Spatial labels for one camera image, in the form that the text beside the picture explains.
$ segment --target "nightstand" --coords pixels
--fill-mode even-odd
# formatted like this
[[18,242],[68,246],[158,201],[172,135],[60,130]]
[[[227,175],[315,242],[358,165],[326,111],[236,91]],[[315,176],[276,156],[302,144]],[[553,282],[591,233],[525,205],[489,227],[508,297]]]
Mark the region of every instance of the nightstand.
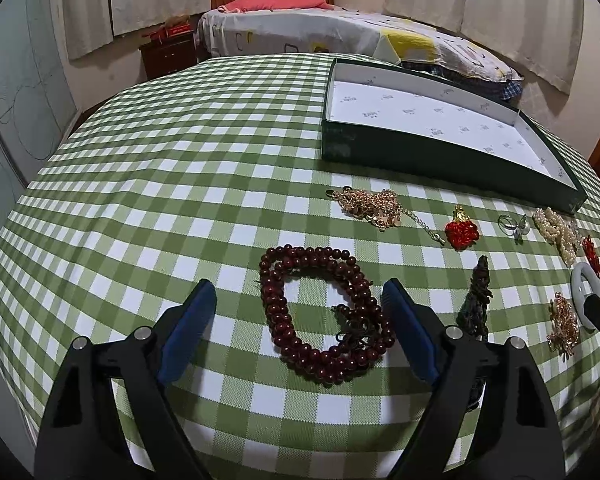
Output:
[[179,72],[196,64],[193,33],[140,45],[142,64],[148,80]]

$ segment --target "green and white checkered cloth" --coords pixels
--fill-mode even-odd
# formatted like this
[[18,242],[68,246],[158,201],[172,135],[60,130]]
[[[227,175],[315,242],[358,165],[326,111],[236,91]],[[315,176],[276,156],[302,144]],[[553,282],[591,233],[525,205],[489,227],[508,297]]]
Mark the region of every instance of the green and white checkered cloth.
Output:
[[[570,270],[535,228],[520,246],[498,228],[498,215],[530,215],[528,206],[320,160],[332,60],[213,59],[122,92],[60,146],[0,231],[0,367],[34,430],[75,336],[123,338],[208,278],[218,310],[168,398],[211,474],[385,476],[429,399],[400,347],[366,376],[327,389],[285,366],[265,324],[256,282],[263,251],[329,245],[356,256],[376,297],[396,277],[449,324],[486,254],[490,340],[527,341],[558,414],[568,466],[578,459],[600,421],[600,334],[581,330],[567,362],[549,352],[549,302],[557,291],[571,297]],[[576,218],[600,255],[600,181],[575,150],[548,135],[587,190]],[[410,220],[381,233],[327,199],[325,190],[344,185],[391,188],[439,231],[462,204],[480,241],[457,253]],[[333,344],[339,328],[329,307],[341,301],[337,291],[309,278],[285,291],[302,339]],[[130,448],[147,463],[124,388],[115,391]],[[477,412],[467,416],[450,464],[466,456],[476,420]]]

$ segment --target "box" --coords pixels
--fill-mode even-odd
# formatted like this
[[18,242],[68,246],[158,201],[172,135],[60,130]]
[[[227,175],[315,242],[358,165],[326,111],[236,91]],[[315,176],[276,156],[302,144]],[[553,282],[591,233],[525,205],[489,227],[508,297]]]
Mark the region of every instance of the box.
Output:
[[336,59],[322,158],[491,190],[574,214],[584,188],[521,111],[429,74]]

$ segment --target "pink pillow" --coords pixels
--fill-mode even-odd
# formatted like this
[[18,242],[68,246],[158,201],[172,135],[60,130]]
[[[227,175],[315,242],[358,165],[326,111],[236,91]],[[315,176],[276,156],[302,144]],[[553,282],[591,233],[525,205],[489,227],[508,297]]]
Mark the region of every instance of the pink pillow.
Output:
[[223,6],[225,12],[280,9],[333,9],[325,0],[234,0]]

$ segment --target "metal screw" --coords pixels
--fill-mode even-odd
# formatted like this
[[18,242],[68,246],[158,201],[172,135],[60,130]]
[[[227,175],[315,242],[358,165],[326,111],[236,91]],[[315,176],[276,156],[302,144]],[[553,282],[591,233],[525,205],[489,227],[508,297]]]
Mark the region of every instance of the metal screw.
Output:
[[516,335],[509,339],[509,341],[511,342],[511,346],[513,346],[513,348],[517,348],[518,350],[522,350],[525,347],[525,340]]
[[71,343],[71,346],[76,350],[82,350],[85,346],[87,346],[88,339],[80,336],[74,339],[74,342]]
[[147,326],[141,326],[134,331],[134,337],[139,340],[148,339],[151,335],[151,329]]
[[462,330],[457,326],[446,327],[445,334],[449,339],[460,339],[462,337]]

